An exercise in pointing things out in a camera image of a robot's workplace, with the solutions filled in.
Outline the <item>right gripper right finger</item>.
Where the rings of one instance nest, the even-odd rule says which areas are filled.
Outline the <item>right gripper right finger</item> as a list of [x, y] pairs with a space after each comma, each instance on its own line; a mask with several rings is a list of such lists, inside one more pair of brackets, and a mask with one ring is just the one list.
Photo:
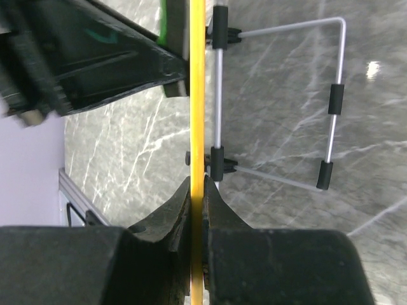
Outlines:
[[373, 304], [356, 247], [331, 229], [254, 229], [205, 178], [211, 304]]

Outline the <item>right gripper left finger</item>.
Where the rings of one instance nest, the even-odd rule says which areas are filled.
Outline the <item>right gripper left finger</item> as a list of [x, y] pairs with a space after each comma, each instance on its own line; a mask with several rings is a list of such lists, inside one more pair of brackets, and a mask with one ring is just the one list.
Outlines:
[[1, 228], [2, 304], [183, 304], [190, 291], [190, 180], [125, 227]]

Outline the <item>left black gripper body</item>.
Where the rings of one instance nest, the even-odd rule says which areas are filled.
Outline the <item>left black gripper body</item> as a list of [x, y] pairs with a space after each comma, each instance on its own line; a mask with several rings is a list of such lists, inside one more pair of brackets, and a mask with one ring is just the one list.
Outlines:
[[1, 1], [1, 99], [5, 117], [37, 126], [69, 114], [61, 76], [67, 72], [62, 31], [68, 1]]

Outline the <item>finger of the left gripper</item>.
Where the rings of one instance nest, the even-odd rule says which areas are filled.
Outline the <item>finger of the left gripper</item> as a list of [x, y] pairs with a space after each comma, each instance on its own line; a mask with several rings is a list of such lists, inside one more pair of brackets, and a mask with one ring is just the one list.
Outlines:
[[100, 1], [68, 1], [62, 31], [67, 72], [61, 76], [71, 114], [186, 77], [184, 60], [153, 34]]

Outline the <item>yellow framed whiteboard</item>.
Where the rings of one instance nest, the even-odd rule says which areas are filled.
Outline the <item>yellow framed whiteboard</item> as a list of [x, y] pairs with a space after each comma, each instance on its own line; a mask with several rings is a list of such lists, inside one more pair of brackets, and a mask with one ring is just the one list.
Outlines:
[[330, 187], [347, 24], [325, 1], [215, 1], [212, 174], [256, 228], [291, 229]]

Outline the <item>green whiteboard eraser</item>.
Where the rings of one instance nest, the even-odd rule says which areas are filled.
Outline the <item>green whiteboard eraser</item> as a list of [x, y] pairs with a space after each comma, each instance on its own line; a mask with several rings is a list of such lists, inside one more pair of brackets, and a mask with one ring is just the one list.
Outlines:
[[166, 97], [190, 95], [190, 2], [187, 0], [160, 1], [160, 33], [157, 43], [184, 60], [186, 77], [163, 86]]

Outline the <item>aluminium mounting rail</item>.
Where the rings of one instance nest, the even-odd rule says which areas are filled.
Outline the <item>aluminium mounting rail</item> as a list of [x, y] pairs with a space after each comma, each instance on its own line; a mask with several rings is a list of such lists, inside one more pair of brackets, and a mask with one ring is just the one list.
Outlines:
[[110, 225], [102, 212], [83, 194], [64, 168], [59, 170], [59, 200], [62, 226]]

